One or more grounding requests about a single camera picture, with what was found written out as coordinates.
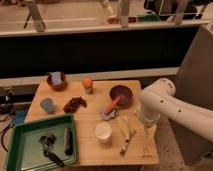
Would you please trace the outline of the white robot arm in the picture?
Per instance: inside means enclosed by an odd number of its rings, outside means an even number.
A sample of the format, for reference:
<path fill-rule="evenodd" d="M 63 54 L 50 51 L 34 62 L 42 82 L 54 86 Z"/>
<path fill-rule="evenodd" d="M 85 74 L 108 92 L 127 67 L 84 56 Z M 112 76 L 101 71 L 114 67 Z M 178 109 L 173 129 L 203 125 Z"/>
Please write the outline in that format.
<path fill-rule="evenodd" d="M 213 142 L 213 111 L 174 97 L 176 87 L 166 78 L 158 79 L 140 93 L 138 119 L 148 128 L 156 125 L 161 115 Z"/>

